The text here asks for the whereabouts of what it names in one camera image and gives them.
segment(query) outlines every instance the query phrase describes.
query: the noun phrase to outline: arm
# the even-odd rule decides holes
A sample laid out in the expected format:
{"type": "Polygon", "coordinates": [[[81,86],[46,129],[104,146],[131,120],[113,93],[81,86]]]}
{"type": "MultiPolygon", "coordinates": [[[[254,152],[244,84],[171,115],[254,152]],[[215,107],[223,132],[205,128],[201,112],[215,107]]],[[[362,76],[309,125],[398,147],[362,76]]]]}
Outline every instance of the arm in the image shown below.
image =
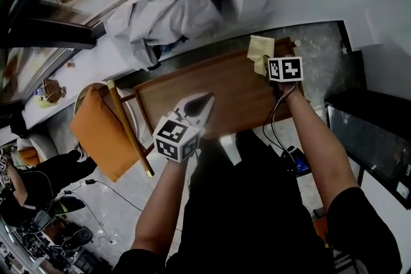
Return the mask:
{"type": "Polygon", "coordinates": [[[7,161],[7,173],[10,175],[10,179],[12,180],[15,189],[13,195],[17,202],[19,202],[19,205],[22,207],[24,205],[24,202],[26,202],[27,200],[28,193],[19,173],[17,172],[16,168],[14,168],[11,160],[7,161]]]}
{"type": "Polygon", "coordinates": [[[287,98],[304,154],[327,211],[334,198],[350,187],[358,187],[340,141],[298,91],[287,98]]]}
{"type": "Polygon", "coordinates": [[[179,218],[187,162],[169,160],[136,226],[132,249],[149,250],[166,259],[179,218]]]}

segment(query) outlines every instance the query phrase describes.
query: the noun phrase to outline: wooden tray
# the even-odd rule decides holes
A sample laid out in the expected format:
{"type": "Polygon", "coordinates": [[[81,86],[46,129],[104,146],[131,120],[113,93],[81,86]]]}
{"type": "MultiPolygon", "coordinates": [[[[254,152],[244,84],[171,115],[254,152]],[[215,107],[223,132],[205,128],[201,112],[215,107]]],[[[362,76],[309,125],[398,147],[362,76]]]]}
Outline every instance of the wooden tray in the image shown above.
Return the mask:
{"type": "MultiPolygon", "coordinates": [[[[290,54],[294,55],[290,38],[275,42],[274,56],[290,54]]],[[[272,87],[254,72],[247,50],[190,65],[142,83],[134,87],[134,92],[151,133],[182,98],[199,92],[214,93],[214,108],[204,136],[208,139],[262,126],[276,102],[272,87]]],[[[281,105],[275,120],[289,117],[288,105],[281,105]]]]}

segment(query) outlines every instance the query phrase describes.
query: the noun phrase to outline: black t-shirt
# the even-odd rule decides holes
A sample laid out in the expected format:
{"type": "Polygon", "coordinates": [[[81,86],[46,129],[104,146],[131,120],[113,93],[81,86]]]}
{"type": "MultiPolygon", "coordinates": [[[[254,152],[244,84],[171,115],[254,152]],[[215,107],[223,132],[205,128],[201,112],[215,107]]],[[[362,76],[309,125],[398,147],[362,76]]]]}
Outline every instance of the black t-shirt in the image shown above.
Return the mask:
{"type": "MultiPolygon", "coordinates": [[[[40,208],[53,199],[49,180],[44,173],[33,170],[19,174],[27,190],[25,205],[40,208]]],[[[0,197],[3,199],[0,204],[0,217],[8,226],[20,227],[37,213],[36,210],[21,207],[10,190],[3,190],[0,197]]]]}
{"type": "MultiPolygon", "coordinates": [[[[315,232],[295,176],[275,166],[255,169],[236,169],[190,195],[179,252],[165,267],[152,252],[130,250],[114,273],[334,273],[333,253],[315,232]]],[[[340,193],[327,220],[333,248],[360,259],[369,273],[400,272],[396,240],[361,189],[340,193]]]]}

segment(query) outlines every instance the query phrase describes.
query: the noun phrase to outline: white sneaker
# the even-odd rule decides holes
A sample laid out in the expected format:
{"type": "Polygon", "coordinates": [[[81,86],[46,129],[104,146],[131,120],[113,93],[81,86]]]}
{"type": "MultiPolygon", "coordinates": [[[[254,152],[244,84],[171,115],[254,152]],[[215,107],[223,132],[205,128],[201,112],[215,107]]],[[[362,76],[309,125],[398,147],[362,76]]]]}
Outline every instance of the white sneaker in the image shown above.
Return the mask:
{"type": "Polygon", "coordinates": [[[89,155],[87,154],[87,152],[82,148],[82,146],[80,145],[79,142],[77,142],[74,145],[74,149],[80,154],[80,158],[77,160],[77,162],[83,162],[85,161],[85,159],[87,159],[89,157],[89,155]]]}

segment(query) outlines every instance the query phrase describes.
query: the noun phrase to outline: white marker cube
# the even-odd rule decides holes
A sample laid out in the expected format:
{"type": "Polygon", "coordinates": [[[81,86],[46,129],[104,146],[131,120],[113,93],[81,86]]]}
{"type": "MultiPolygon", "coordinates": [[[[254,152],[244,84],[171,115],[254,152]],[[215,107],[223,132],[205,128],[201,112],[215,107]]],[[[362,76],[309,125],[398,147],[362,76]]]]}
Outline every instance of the white marker cube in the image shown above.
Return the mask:
{"type": "Polygon", "coordinates": [[[161,117],[153,133],[155,150],[177,162],[192,155],[200,143],[200,129],[161,117]]]}
{"type": "Polygon", "coordinates": [[[269,58],[268,75],[277,82],[302,81],[301,56],[269,58]]]}

